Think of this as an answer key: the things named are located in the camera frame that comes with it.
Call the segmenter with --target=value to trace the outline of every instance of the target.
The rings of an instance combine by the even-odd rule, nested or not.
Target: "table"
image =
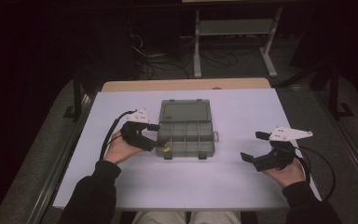
[[[270,151],[268,142],[255,138],[256,131],[270,132],[277,124],[290,127],[275,90],[264,78],[106,83],[95,99],[53,206],[64,208],[76,182],[92,174],[103,139],[122,112],[146,107],[150,122],[158,123],[161,100],[199,98],[211,101],[213,130],[220,138],[214,156],[206,161],[165,161],[152,151],[129,158],[119,165],[117,209],[254,211],[287,207],[281,187],[240,156],[240,152],[261,156]],[[144,135],[157,138],[152,132]],[[313,181],[311,187],[320,198]]]

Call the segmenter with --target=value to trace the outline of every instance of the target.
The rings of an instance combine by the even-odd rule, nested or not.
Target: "black sleeve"
[[[95,171],[77,182],[58,223],[110,223],[116,208],[115,180],[121,170],[97,161]]]
[[[309,183],[303,181],[292,184],[284,188],[282,193],[290,205],[290,211],[286,216],[287,224],[341,223],[329,202],[320,202],[316,199]]]

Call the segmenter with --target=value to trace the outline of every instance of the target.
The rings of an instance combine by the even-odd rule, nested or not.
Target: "person's right hand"
[[[280,168],[275,168],[264,171],[263,173],[271,176],[283,189],[291,184],[305,181],[301,163],[297,159],[294,159],[292,163],[282,170]]]

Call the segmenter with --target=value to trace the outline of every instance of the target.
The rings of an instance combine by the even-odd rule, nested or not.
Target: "person's left hand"
[[[111,141],[112,142],[109,145],[109,149],[103,158],[104,161],[110,161],[114,164],[119,164],[132,155],[143,151],[138,147],[130,146],[126,141],[124,141],[124,139],[121,137],[120,131],[112,134]]]

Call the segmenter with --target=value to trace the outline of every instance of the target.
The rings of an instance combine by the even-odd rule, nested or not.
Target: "dark background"
[[[139,76],[125,25],[128,14],[85,15],[77,11],[85,2],[0,1],[0,203],[54,99],[75,71],[80,71],[87,93],[107,80]],[[143,21],[140,29],[160,37],[150,37],[152,45],[174,50],[178,36],[192,30],[188,12],[153,14],[135,13]],[[168,26],[171,32],[160,29],[166,24],[177,26]],[[292,65],[307,68],[328,57],[358,90],[358,3],[286,7],[279,34],[304,34]]]

